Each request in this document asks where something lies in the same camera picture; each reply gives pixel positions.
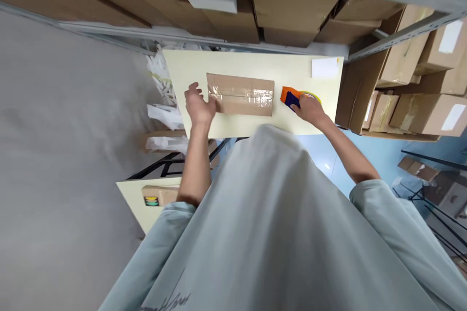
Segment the white plastic bag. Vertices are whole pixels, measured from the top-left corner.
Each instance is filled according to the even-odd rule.
[[[181,137],[151,137],[147,138],[146,149],[149,150],[167,150],[176,151],[186,155],[188,149],[188,139],[186,136]]]
[[[167,125],[170,130],[182,130],[183,120],[177,107],[165,106],[163,104],[147,105],[147,115]]]

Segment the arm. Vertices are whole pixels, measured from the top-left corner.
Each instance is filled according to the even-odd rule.
[[[313,97],[300,97],[301,109],[292,106],[294,112],[303,120],[314,125],[331,142],[345,170],[357,184],[371,179],[379,179],[379,174],[360,150],[347,138],[334,122],[324,113],[323,107]]]
[[[177,196],[178,202],[187,202],[198,207],[211,185],[211,168],[208,153],[208,132],[216,114],[216,102],[203,100],[198,83],[185,91],[186,109],[191,118],[191,133],[185,167]]]

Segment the yellow tape roll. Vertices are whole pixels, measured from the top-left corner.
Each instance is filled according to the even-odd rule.
[[[318,102],[319,102],[320,104],[323,104],[323,103],[321,102],[320,98],[319,98],[318,96],[316,96],[315,94],[313,94],[313,93],[311,93],[311,92],[308,92],[308,91],[300,91],[300,92],[301,92],[301,93],[304,93],[304,94],[306,94],[306,95],[310,95],[311,97],[314,97],[315,99],[318,100]]]

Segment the person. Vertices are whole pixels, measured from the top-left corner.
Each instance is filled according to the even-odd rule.
[[[211,183],[216,105],[197,86],[185,92],[192,127],[177,201],[101,311],[467,310],[466,281],[413,204],[316,99],[302,96],[293,110],[331,142],[356,183],[350,200],[271,125],[237,142]]]

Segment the hand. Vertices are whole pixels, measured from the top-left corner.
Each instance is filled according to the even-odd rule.
[[[216,114],[216,101],[209,96],[209,102],[205,102],[202,90],[198,89],[198,83],[192,83],[185,91],[186,110],[191,118],[192,126],[210,126]]]
[[[322,131],[322,128],[325,127],[329,122],[334,124],[332,120],[326,115],[323,110],[321,103],[314,97],[308,95],[300,96],[300,107],[296,105],[290,106],[295,114],[297,114],[303,120],[309,122],[316,128]]]

